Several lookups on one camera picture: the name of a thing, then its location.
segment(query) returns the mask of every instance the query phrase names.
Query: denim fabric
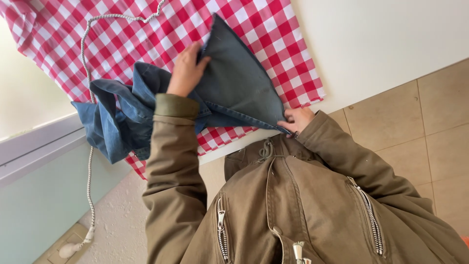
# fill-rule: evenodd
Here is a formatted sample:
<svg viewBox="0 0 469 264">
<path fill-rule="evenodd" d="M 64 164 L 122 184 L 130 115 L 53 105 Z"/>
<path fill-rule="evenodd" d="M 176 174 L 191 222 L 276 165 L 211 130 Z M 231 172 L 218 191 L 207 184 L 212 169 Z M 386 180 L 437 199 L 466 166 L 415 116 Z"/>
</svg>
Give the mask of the denim fabric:
<svg viewBox="0 0 469 264">
<path fill-rule="evenodd" d="M 205 127 L 255 126 L 277 129 L 283 104 L 259 61 L 216 14 L 211 35 L 199 59 L 212 60 L 195 90 L 188 96 L 199 103 L 195 133 Z M 165 93 L 171 73 L 154 65 L 136 62 L 133 85 L 97 79 L 90 90 L 97 104 L 72 102 L 86 129 L 87 141 L 115 163 L 134 150 L 140 160 L 150 156 L 155 94 Z"/>
</svg>

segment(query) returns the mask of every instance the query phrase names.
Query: zipper pocket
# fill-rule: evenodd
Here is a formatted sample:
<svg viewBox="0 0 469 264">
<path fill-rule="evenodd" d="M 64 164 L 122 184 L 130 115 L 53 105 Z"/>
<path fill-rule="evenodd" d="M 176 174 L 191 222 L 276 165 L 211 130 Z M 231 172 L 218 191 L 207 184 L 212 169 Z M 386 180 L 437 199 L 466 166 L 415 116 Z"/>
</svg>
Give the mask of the zipper pocket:
<svg viewBox="0 0 469 264">
<path fill-rule="evenodd" d="M 376 253 L 379 256 L 383 256 L 383 251 L 384 251 L 383 238 L 381 237 L 381 229 L 378 225 L 378 221 L 376 220 L 375 212 L 373 210 L 373 205 L 371 204 L 371 201 L 366 195 L 366 193 L 360 188 L 360 186 L 358 186 L 355 183 L 355 180 L 353 180 L 352 177 L 347 177 L 347 178 L 352 182 L 353 187 L 358 191 L 363 203 L 365 204 L 368 219 L 371 222 L 371 231 L 373 232 L 373 239 L 374 239 Z"/>
<path fill-rule="evenodd" d="M 220 246 L 221 255 L 225 263 L 228 263 L 228 237 L 227 229 L 225 228 L 225 211 L 223 210 L 223 203 L 221 197 L 217 201 L 217 231 L 218 231 L 218 244 Z"/>
</svg>

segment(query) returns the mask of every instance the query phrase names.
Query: zipper pull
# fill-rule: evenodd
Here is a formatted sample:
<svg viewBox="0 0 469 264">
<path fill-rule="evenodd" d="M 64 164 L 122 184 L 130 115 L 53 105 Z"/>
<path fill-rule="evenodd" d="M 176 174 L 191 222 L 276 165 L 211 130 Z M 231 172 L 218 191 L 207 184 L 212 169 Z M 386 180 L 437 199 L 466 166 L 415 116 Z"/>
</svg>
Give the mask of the zipper pull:
<svg viewBox="0 0 469 264">
<path fill-rule="evenodd" d="M 353 184 L 353 187 L 357 188 L 357 189 L 360 189 L 360 186 L 358 186 L 356 183 L 355 183 L 355 180 L 352 178 L 352 177 L 348 177 L 347 178 L 352 182 Z"/>
<path fill-rule="evenodd" d="M 223 229 L 225 229 L 225 227 L 223 226 L 223 218 L 225 218 L 225 211 L 221 210 L 220 212 L 218 212 L 218 231 L 222 231 Z"/>
<path fill-rule="evenodd" d="M 293 244 L 293 253 L 297 263 L 303 263 L 303 245 L 304 242 L 296 242 Z"/>
</svg>

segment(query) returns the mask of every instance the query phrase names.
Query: zipper teeth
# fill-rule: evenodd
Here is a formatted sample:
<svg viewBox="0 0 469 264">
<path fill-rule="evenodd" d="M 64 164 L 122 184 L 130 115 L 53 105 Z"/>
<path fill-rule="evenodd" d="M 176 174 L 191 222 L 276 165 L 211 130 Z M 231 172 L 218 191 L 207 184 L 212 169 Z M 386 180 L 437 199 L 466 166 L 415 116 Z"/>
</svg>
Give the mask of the zipper teeth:
<svg viewBox="0 0 469 264">
<path fill-rule="evenodd" d="M 221 212 L 221 198 L 217 201 L 217 216 Z M 228 238 L 227 238 L 227 231 L 225 228 L 222 230 L 218 230 L 218 244 L 220 245 L 221 254 L 223 259 L 226 261 L 228 260 Z"/>
<path fill-rule="evenodd" d="M 379 229 L 378 222 L 376 221 L 375 213 L 374 213 L 371 201 L 366 195 L 366 193 L 360 187 L 357 186 L 354 188 L 358 190 L 358 192 L 360 193 L 362 197 L 363 202 L 365 203 L 366 212 L 368 213 L 368 217 L 370 218 L 370 222 L 371 222 L 371 230 L 373 231 L 373 238 L 375 240 L 376 253 L 382 256 L 383 255 L 383 241 L 381 238 L 381 231 Z"/>
</svg>

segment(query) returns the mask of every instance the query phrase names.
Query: metal rivet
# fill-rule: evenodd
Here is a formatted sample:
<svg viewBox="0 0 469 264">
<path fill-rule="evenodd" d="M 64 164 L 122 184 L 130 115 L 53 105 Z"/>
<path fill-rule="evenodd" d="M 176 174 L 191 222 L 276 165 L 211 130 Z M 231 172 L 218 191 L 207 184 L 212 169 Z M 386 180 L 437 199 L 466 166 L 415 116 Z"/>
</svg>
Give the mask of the metal rivet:
<svg viewBox="0 0 469 264">
<path fill-rule="evenodd" d="M 280 228 L 278 228 L 278 227 L 276 227 L 276 226 L 273 227 L 273 230 L 274 230 L 276 233 L 278 233 L 279 235 L 282 234 L 282 231 L 280 230 Z"/>
</svg>

